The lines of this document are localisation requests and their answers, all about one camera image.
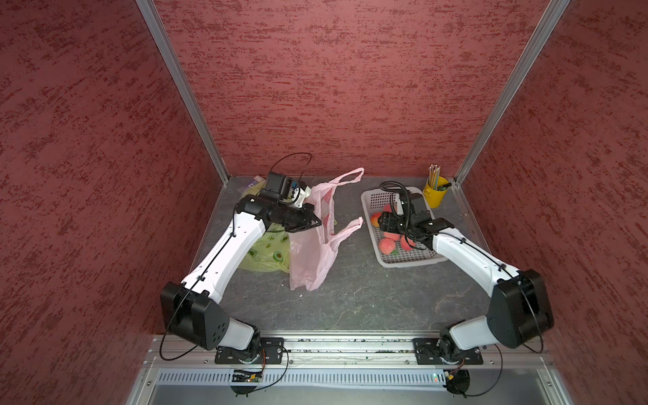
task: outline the ventilation grille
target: ventilation grille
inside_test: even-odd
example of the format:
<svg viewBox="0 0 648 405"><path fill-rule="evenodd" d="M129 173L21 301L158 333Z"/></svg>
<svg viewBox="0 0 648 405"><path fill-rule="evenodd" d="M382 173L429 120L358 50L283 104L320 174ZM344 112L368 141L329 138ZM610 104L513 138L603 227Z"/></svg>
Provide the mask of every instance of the ventilation grille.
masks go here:
<svg viewBox="0 0 648 405"><path fill-rule="evenodd" d="M162 369L158 374L158 385L184 386L228 386L233 385L232 369ZM283 369L267 369L262 384L277 381ZM236 385L256 385L236 383ZM288 369L284 378L277 383L282 386L375 386L439 388L445 385L441 369L420 371L401 370L350 370L350 369Z"/></svg>

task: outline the pink plastic bag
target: pink plastic bag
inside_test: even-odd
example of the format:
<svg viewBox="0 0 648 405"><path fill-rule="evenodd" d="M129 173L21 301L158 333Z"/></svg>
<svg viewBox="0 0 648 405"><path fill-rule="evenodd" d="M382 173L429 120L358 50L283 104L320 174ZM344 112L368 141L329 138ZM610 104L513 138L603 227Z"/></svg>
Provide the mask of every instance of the pink plastic bag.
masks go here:
<svg viewBox="0 0 648 405"><path fill-rule="evenodd" d="M351 181L340 182L349 174L359 173ZM363 220L359 217L349 222L346 228L333 235L333 194L338 186L358 183L364 174L360 167L334 178L328 183L320 183L312 188L307 203L315 205L315 215L322 220L322 225L308 231L290 234L290 289L306 286L313 291L324 282L330 267L338 256L340 242L360 229Z"/></svg>

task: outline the black cable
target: black cable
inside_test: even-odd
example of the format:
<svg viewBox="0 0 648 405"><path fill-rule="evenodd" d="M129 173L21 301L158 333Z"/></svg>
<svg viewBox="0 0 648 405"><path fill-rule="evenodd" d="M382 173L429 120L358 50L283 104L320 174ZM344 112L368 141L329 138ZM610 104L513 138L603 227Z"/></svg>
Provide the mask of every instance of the black cable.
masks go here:
<svg viewBox="0 0 648 405"><path fill-rule="evenodd" d="M447 236L449 236L449 237L453 237L453 238L455 238L456 240L460 241L460 243L462 243L462 244L464 244L464 245L470 246L472 249L474 249L474 250L480 252L484 257L486 257L486 259L489 259L491 262L495 263L495 265L497 265L497 267L499 267L500 270L503 270L504 273L506 273L506 274L507 274L511 279L513 278L513 276L511 275L511 273L509 273L509 272L506 270L506 267L502 266L502 263L497 263L497 262L496 262L495 260L493 260L490 256L488 256L486 253L482 252L482 251L481 251L479 248L477 248L476 246L474 246L474 245L468 243L465 239L458 238L458 237L456 237L456 236L454 236L454 235L451 235L450 233L445 233L445 232L437 232L437 233L435 233L435 235L447 235ZM542 331L540 330L540 324L538 323L538 318L536 318L536 316L535 316L535 311L533 311L533 307L531 306L531 303L529 302L529 299L527 298L526 294L524 293L522 287L521 287L518 283L515 283L515 285L520 289L520 292L522 293L522 297L524 298L524 301L526 301L527 306L529 307L529 311L531 311L531 315L533 316L533 321L535 322L535 327L536 327L536 329L538 330L538 336L540 337L540 351L535 351L535 350L533 350L532 348L530 348L529 346L527 346L526 343L523 343L522 345L523 345L524 347L526 347L527 349L529 349L530 351L532 351L532 352L534 352L534 353L537 353L537 354L540 354L540 353L542 353L543 350L544 350L544 339L542 338Z"/></svg>
<svg viewBox="0 0 648 405"><path fill-rule="evenodd" d="M466 397L480 397L490 392L493 388L495 388L497 383L500 381L500 377L502 376L502 371L504 370L504 357L502 356L502 351L500 350L499 346L495 345L495 347L497 347L497 351L500 352L500 374L497 374L497 379L495 380L495 382L491 385L489 389L487 389L483 393L473 395L473 394L466 394L465 392L463 392L462 395L465 395Z"/></svg>
<svg viewBox="0 0 648 405"><path fill-rule="evenodd" d="M160 341L160 347L159 347L159 350L158 350L158 353L159 353L160 358L161 358L162 360L166 360L166 361L168 361L168 362L173 361L173 360L177 360L177 359L181 358L182 356L185 356L186 354L189 354L193 349L195 349L195 348L198 347L198 345L195 345L194 347L192 347L192 348L189 349L188 351L184 352L183 354L181 354L181 355L179 355L179 356L176 356L176 357L173 357L173 358L166 358L166 357L164 357L164 354L162 354L162 345L164 345L164 339L167 337L168 330L171 328L171 323L173 322L173 318L175 318L176 315L178 315L178 311L180 310L180 307L182 307L182 303L185 302L185 299L187 298L187 296L189 295L189 293L191 292L191 290L193 290L194 287L196 286L196 284L198 284L198 281L200 281L200 279L202 279L202 276L205 275L205 272L207 272L207 269L211 266L211 264L214 262L214 260L216 260L216 258L217 258L218 255L220 254L220 252L223 251L223 249L225 248L225 246L227 245L227 243L229 242L229 240L232 239L232 237L236 237L236 233L235 233L235 232L236 232L236 224L234 223L234 215L235 215L235 214L236 214L236 207L232 210L232 232L229 234L229 238L227 238L227 240L225 241L225 243L223 244L223 246L220 247L220 249L218 250L218 252L217 252L216 255L214 256L214 258L211 259L211 261L209 262L209 264L205 267L205 269L203 270L203 272L202 272L202 273L200 274L200 276L196 279L196 282L194 283L194 285L192 285L191 288L189 288L189 289L187 290L187 293L185 294L185 296L182 297L182 299L180 300L180 303L178 304L178 307L176 307L176 311L173 313L173 315L171 315L171 319L169 319L169 321L168 321L167 328L166 328L165 331L164 331L164 335L162 335L162 340Z"/></svg>
<svg viewBox="0 0 648 405"><path fill-rule="evenodd" d="M380 190L387 191L387 192L392 192L392 193L396 193L396 192L400 193L402 191L403 195L405 195L405 199L407 200L406 209L403 210L403 215L400 216L400 215L398 215L398 212L396 212L396 209L395 209L394 203L393 203L393 194L392 194L391 200L389 201L389 204L391 206L391 210L393 211L394 215L397 218L404 218L403 219L403 222L404 222L403 223L403 229L405 230L405 242L407 243L407 245L409 245L409 247L411 247L413 249L416 249L416 250L425 250L425 248L419 248L417 246L412 246L410 244L410 242L408 241L408 238L410 240L414 241L414 242L416 242L417 239L410 233L411 200L410 200L410 195L408 194L407 188L405 186L403 186L403 184L401 184L401 183L399 183L397 181L387 180L387 181L383 181L380 184Z"/></svg>
<svg viewBox="0 0 648 405"><path fill-rule="evenodd" d="M306 162L306 165L304 165L304 169L301 171L301 174L299 175L299 179L297 179L297 181L301 180L301 176L303 176L304 171L306 170L306 166L308 166L308 164L310 163L310 161L313 160L313 155L310 154L310 153L308 153L308 152L295 152L295 153L290 154L290 155L285 155L284 157L282 157L281 159L279 159L278 161L276 161L274 165L272 165L272 167L271 167L270 170L268 171L268 174L270 174L270 172L272 171L272 169L274 169L275 166L277 166L277 164L278 164L280 161L286 159L287 157L295 156L295 155L308 155L308 161Z"/></svg>
<svg viewBox="0 0 648 405"><path fill-rule="evenodd" d="M265 348L267 348L267 347L280 347L282 351L286 352L286 368L284 369L283 374L279 377L279 379L278 379L277 381L275 381L275 382L273 382L272 384L270 384L270 385L268 385L268 386L265 386L265 387L257 387L257 388L255 388L255 389L253 389L252 391L250 391L248 394L252 394L253 392L257 392L257 391L260 391L260 390L262 390L262 389L266 389L266 388L270 388L270 387L272 387L273 385L275 385L276 383L278 383L279 381L281 381L281 380L284 378L284 375L286 375L286 372L288 371L288 364L290 364L290 356L288 355L288 349L286 349L286 348L283 347L282 345L268 345L268 346L262 346L261 349L265 349Z"/></svg>
<svg viewBox="0 0 648 405"><path fill-rule="evenodd" d="M299 199L300 195L301 195L301 187L299 186L299 183L297 183L297 196L291 202L287 202L285 204L286 205L293 205Z"/></svg>

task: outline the gray metal floor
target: gray metal floor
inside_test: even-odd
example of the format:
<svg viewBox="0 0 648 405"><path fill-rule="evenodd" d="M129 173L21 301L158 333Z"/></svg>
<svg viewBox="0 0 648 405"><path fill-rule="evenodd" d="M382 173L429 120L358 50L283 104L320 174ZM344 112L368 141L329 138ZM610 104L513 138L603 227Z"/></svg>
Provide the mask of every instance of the gray metal floor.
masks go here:
<svg viewBox="0 0 648 405"><path fill-rule="evenodd" d="M336 190L335 218L339 229L363 216L360 195L377 189L386 178L364 177ZM330 178L304 178L310 186ZM425 179L395 179L422 189ZM215 212L196 262L220 238L251 178L230 179ZM461 201L448 192L434 209L475 243L474 222L460 209ZM455 321L486 313L486 293L466 273L446 260L411 268L383 268L376 261L367 224L340 244L338 258L314 291L291 291L288 274L238 270L220 305L232 318L261 330L439 330Z"/></svg>

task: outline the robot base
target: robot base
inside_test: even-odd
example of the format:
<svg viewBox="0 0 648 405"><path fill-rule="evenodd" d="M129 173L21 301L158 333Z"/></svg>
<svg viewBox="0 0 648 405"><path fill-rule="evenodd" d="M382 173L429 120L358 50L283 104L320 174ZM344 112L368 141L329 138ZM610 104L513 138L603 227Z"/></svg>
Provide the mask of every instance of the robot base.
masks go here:
<svg viewBox="0 0 648 405"><path fill-rule="evenodd" d="M437 349L437 342L439 339L428 339L428 338L417 338L412 339L414 343L414 354L416 355L416 362L419 365L457 365L461 364L461 360L458 362L449 362L441 356L439 356ZM484 360L481 357L481 351L479 349L466 350L463 352L464 364L470 365L481 365L484 364Z"/></svg>
<svg viewBox="0 0 648 405"><path fill-rule="evenodd" d="M283 338L261 338L261 345L259 349L259 353L261 353L261 349L265 349L266 351L266 364L281 364L281 359L283 358L283 350L281 349L281 346L283 346L284 340ZM262 363L262 358L261 356L256 356L252 361L250 362L244 362L241 360L238 356L238 350L232 349L231 347L225 347L225 346L219 346L217 351L216 351L216 357L214 358L214 363L215 364L231 364L231 365L257 365Z"/></svg>

